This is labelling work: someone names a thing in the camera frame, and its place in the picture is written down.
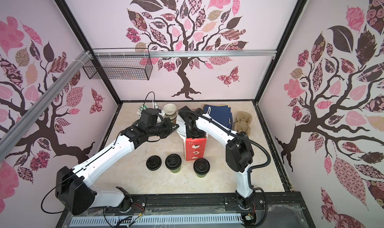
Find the red white paper takeout bag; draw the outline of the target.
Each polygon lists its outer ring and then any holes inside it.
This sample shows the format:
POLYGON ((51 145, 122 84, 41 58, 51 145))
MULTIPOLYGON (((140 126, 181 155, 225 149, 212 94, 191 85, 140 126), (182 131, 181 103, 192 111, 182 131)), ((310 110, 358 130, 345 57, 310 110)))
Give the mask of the red white paper takeout bag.
POLYGON ((197 130, 197 133, 193 133, 192 129, 186 126, 180 115, 177 115, 176 124, 179 125, 177 133, 183 140, 185 160, 195 161, 203 158, 208 134, 201 130, 197 130))

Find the black plastic cup lid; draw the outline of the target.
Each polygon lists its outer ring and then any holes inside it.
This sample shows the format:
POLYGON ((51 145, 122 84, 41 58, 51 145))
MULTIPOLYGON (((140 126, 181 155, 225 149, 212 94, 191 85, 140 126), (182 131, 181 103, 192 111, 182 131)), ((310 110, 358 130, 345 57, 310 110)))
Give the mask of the black plastic cup lid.
POLYGON ((178 154, 170 154, 167 156, 165 164, 169 170, 181 168, 182 158, 178 154))
POLYGON ((200 158, 195 160, 193 168, 196 174, 203 175, 209 173, 211 166, 208 160, 200 158))

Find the green paper coffee cup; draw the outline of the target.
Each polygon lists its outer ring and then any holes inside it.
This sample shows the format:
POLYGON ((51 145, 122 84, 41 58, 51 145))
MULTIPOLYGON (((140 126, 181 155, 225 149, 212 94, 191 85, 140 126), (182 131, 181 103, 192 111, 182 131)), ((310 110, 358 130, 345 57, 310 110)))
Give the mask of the green paper coffee cup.
POLYGON ((176 174, 176 173, 178 173, 180 170, 181 170, 181 168, 174 169, 174 170, 170 170, 170 171, 171 171, 172 173, 176 174))
POLYGON ((203 175, 201 175, 201 174, 196 174, 196 175, 197 175, 198 178, 204 178, 204 177, 206 177, 207 174, 203 174, 203 175))

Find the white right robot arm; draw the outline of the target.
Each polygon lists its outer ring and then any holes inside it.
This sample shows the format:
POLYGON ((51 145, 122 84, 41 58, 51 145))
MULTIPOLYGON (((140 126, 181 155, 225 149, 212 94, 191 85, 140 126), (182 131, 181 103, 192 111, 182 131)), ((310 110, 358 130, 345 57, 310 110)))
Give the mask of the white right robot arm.
POLYGON ((185 129, 186 134, 191 132, 205 132, 225 148, 226 164, 236 173, 236 196, 240 208, 249 209, 256 198, 256 188, 251 182, 251 173, 255 169, 267 167, 271 163, 269 152, 260 144, 249 139, 245 132, 233 131, 215 121, 202 109, 190 110, 187 106, 178 110, 181 119, 178 132, 185 129), (255 155, 253 146, 260 149, 266 156, 262 164, 252 165, 255 155))

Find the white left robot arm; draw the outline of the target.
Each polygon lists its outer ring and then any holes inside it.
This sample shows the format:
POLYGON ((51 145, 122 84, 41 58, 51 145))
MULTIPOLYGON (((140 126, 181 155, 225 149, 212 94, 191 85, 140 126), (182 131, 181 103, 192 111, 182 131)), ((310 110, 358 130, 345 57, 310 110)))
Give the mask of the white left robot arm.
POLYGON ((124 188, 102 191, 93 186, 94 182, 118 160, 148 142, 150 137, 165 139, 178 128, 179 125, 164 118, 159 109, 142 111, 140 118, 122 130, 110 145, 75 167, 63 167, 58 171, 53 188, 56 198, 74 216, 90 208, 129 211, 133 200, 124 188))

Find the stack of green paper cups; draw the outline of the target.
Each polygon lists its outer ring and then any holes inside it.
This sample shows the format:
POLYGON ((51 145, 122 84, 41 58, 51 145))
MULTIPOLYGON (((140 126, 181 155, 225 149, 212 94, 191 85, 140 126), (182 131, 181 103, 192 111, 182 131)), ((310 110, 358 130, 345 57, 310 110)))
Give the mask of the stack of green paper cups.
POLYGON ((178 112, 175 104, 170 103, 164 105, 163 111, 165 112, 166 118, 169 118, 171 122, 176 123, 178 112))

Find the navy blue paper bags stack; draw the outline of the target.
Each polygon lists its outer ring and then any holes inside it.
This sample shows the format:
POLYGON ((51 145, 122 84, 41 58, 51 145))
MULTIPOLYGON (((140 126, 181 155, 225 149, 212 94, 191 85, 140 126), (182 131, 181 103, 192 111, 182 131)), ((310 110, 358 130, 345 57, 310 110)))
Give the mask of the navy blue paper bags stack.
POLYGON ((213 118, 216 122, 220 123, 221 125, 229 129, 232 129, 233 115, 232 115, 231 108, 228 105, 222 105, 222 106, 204 105, 203 110, 206 114, 208 113, 208 111, 210 111, 211 118, 213 118))

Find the stack of black cup lids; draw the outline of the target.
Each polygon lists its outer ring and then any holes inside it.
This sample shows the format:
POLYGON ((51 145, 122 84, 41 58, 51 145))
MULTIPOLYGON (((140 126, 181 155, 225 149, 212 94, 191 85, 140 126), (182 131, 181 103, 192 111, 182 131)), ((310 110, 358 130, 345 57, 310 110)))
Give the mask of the stack of black cup lids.
POLYGON ((150 171, 158 170, 162 165, 162 160, 159 156, 154 155, 147 159, 146 166, 150 171))

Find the brown pulp cup carriers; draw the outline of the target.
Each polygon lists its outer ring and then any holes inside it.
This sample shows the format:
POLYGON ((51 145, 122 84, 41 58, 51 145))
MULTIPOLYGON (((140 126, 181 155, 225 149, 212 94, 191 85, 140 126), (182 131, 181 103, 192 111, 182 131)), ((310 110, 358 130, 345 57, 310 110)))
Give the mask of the brown pulp cup carriers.
POLYGON ((245 132, 248 136, 251 134, 251 123, 253 117, 251 114, 243 111, 239 111, 236 116, 236 122, 234 125, 234 130, 237 133, 245 132))

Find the aluminium horizontal rail back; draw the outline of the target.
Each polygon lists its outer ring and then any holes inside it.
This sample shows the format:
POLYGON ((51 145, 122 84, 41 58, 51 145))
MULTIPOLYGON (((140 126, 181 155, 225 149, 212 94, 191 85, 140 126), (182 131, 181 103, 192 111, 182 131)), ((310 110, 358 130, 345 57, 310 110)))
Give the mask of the aluminium horizontal rail back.
POLYGON ((274 57, 277 54, 276 50, 239 50, 239 51, 96 51, 95 56, 146 56, 148 58, 176 58, 176 57, 274 57))

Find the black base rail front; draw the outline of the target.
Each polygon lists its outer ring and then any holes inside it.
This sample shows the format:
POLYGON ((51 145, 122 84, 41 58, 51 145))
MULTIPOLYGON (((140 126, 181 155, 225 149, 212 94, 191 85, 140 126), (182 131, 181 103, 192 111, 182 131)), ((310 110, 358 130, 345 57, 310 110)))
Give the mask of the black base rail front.
POLYGON ((305 201, 299 192, 256 191, 253 205, 244 210, 234 193, 133 195, 131 209, 125 213, 115 208, 92 208, 81 215, 69 212, 61 215, 57 227, 69 228, 74 217, 239 214, 241 224, 170 225, 170 226, 114 226, 110 228, 313 228, 305 201))

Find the aluminium diagonal rail left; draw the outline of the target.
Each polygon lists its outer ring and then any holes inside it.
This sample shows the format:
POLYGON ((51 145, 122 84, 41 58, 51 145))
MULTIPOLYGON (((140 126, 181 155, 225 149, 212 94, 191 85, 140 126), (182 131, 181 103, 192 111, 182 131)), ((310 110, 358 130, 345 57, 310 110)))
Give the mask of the aluminium diagonal rail left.
POLYGON ((31 128, 70 79, 92 58, 90 51, 83 51, 59 76, 46 92, 32 105, 9 132, 1 139, 1 161, 11 152, 23 135, 31 128))

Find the black vertical frame post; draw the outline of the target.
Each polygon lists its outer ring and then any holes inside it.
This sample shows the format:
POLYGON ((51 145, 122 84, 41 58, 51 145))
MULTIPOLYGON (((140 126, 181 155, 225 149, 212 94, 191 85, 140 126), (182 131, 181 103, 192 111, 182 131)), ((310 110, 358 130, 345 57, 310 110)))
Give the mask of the black vertical frame post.
POLYGON ((110 80, 108 80, 106 73, 102 69, 102 65, 100 64, 99 60, 96 58, 93 49, 90 46, 90 43, 88 42, 85 34, 83 33, 82 29, 80 28, 80 25, 78 24, 76 18, 74 17, 73 13, 71 12, 69 6, 67 5, 65 0, 54 0, 56 5, 58 6, 59 10, 63 14, 64 18, 66 19, 68 25, 72 29, 73 33, 75 34, 77 40, 79 41, 82 48, 89 52, 92 57, 92 62, 94 67, 96 68, 97 73, 100 75, 102 81, 104 82, 105 86, 107 87, 107 90, 110 92, 112 98, 116 102, 116 104, 119 106, 122 104, 121 99, 119 98, 116 90, 114 89, 112 83, 110 80))

